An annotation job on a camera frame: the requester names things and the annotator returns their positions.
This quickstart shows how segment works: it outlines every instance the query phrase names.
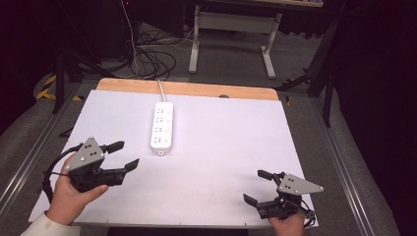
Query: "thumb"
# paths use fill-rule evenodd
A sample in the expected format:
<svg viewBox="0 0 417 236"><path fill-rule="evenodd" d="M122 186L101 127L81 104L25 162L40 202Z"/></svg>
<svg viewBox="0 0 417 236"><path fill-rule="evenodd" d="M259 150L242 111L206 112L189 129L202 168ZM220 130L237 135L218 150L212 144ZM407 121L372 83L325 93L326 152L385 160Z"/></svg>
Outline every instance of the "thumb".
<svg viewBox="0 0 417 236"><path fill-rule="evenodd" d="M92 190L89 190L83 193L83 200L87 204L91 203L92 201L98 199L101 195L103 195L108 190L107 185L100 185Z"/></svg>

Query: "yellow and black tape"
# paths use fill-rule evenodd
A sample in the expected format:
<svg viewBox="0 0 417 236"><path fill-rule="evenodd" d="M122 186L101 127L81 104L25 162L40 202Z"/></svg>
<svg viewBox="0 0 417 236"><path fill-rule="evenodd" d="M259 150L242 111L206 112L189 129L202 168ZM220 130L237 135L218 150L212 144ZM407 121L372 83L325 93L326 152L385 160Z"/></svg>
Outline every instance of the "yellow and black tape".
<svg viewBox="0 0 417 236"><path fill-rule="evenodd" d="M48 80L46 80L45 85L43 85L42 89L40 90L40 92L37 94L36 98L40 99L40 98L46 98L46 99L56 99L56 95L55 94L49 94L48 90L51 88L52 84L55 82L56 80L56 76L55 75L51 75ZM76 101L83 101L85 99L84 96L80 96L80 95L75 95L73 100Z"/></svg>

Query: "socket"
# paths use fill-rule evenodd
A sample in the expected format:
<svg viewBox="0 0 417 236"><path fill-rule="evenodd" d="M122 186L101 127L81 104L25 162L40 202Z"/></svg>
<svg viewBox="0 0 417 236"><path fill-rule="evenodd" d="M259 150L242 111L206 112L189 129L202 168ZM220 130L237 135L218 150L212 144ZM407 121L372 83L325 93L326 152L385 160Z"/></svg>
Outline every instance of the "socket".
<svg viewBox="0 0 417 236"><path fill-rule="evenodd" d="M156 103L153 112L150 148L158 155L165 155L172 150L173 118L174 104L172 102Z"/></svg>

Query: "desk foot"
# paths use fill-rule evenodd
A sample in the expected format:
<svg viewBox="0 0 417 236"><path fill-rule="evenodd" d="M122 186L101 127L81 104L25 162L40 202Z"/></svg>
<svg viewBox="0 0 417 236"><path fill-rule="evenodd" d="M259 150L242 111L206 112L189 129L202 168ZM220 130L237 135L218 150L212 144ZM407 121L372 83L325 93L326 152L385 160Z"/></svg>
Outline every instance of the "desk foot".
<svg viewBox="0 0 417 236"><path fill-rule="evenodd" d="M197 45L193 45L193 48L191 49L190 67L188 69L188 72L190 74L196 74L197 72L197 61L199 59L199 45L200 44L197 42Z"/></svg>
<svg viewBox="0 0 417 236"><path fill-rule="evenodd" d="M275 71L273 70L272 62L270 61L269 54L265 53L265 47L261 47L262 56L264 58L265 67L267 68L268 78L275 79Z"/></svg>

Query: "person's left hand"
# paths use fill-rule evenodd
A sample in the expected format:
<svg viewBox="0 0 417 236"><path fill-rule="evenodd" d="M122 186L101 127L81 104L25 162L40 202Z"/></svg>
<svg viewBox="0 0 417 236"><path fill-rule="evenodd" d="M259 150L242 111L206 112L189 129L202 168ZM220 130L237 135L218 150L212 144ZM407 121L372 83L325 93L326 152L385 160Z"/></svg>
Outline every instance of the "person's left hand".
<svg viewBox="0 0 417 236"><path fill-rule="evenodd" d="M53 195L52 203L46 216L52 221L63 224L71 225L74 220L83 212L87 204L96 200L102 194L108 190L108 186L101 185L94 189L80 193L71 184L70 177L65 176L68 171L65 166L70 162L73 155L71 155L61 169L61 175L55 184L55 192Z"/></svg>

